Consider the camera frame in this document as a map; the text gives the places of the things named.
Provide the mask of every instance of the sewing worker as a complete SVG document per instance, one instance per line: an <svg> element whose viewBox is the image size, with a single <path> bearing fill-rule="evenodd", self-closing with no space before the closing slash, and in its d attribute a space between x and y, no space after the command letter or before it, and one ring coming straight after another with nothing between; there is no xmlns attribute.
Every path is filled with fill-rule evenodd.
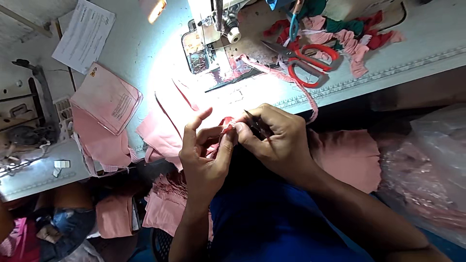
<svg viewBox="0 0 466 262"><path fill-rule="evenodd" d="M79 182L38 197L0 201L0 262L60 261L84 242L95 223L91 196Z"/></svg>
<svg viewBox="0 0 466 262"><path fill-rule="evenodd" d="M255 137L244 114L221 138L215 160L206 148L223 127L202 129L212 108L186 125L183 164L188 199L171 244L178 261L367 261L329 225L375 261L450 261L402 216L340 182L312 159L305 120L269 104L250 110L274 135ZM235 139L239 144L233 147ZM207 247L208 213L213 241Z"/></svg>

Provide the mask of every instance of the hand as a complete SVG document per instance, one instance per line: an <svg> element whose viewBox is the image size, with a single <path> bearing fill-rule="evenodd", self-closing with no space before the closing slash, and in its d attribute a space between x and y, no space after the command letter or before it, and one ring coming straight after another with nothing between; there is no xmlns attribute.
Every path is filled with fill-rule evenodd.
<svg viewBox="0 0 466 262"><path fill-rule="evenodd" d="M212 107L200 113L185 126L183 148L179 158L186 177L188 203L200 208L207 208L217 191L222 187L228 174L233 153L234 131L229 131L220 137L222 126L201 129L196 135L196 129L212 113ZM209 146L220 145L216 159L205 158Z"/></svg>
<svg viewBox="0 0 466 262"><path fill-rule="evenodd" d="M274 173L295 185L303 185L307 174L316 168L309 153L306 121L266 103L249 112L261 117L275 135L260 141L244 123L248 116L243 113L235 125L238 142Z"/></svg>

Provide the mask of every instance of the sewing machine light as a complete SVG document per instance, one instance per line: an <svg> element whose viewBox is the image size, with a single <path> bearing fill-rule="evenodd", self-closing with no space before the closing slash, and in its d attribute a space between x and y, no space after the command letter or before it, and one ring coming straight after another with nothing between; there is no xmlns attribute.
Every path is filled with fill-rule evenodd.
<svg viewBox="0 0 466 262"><path fill-rule="evenodd" d="M160 16L162 11L167 6L166 0L139 0L144 15L147 16L149 23L153 24L157 17Z"/></svg>

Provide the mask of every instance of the scissors handle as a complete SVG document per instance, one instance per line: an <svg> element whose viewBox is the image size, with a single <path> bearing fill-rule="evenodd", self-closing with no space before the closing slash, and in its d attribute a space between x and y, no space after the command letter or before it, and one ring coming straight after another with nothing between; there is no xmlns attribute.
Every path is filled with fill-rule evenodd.
<svg viewBox="0 0 466 262"><path fill-rule="evenodd" d="M303 80L301 80L295 73L295 66L298 66L304 71L308 72L309 74L317 77L318 78L317 82L308 83L308 82L304 82ZM328 79L328 76L326 74L302 62L299 58L295 58L295 57L288 59L288 73L290 74L292 78L296 79L298 83L300 83L302 86L307 87L307 88L318 88L322 83L324 83Z"/></svg>
<svg viewBox="0 0 466 262"><path fill-rule="evenodd" d="M322 52L327 53L332 58L332 62L336 61L340 57L338 52L331 49L330 47L327 47L327 46L324 46L324 45L318 45L318 44L305 45L305 46L302 47L301 50L296 50L295 51L296 56L298 56L299 59L301 59L301 60L303 60L305 62L308 62L311 65L317 66L318 68L321 68L325 72L328 72L328 71L333 69L333 67L331 66L332 64L327 65L326 63L324 63L324 62L322 62L322 61L320 61L318 59L315 59L313 57L305 55L304 52L306 52L306 50L309 50L309 49L317 49L317 50L320 50Z"/></svg>

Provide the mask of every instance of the plastic bag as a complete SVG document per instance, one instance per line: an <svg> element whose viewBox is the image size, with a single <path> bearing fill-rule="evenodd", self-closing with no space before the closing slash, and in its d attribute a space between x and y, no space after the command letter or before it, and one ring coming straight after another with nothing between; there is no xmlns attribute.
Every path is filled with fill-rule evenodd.
<svg viewBox="0 0 466 262"><path fill-rule="evenodd" d="M382 199L416 225L466 248L466 104L410 122L381 149Z"/></svg>

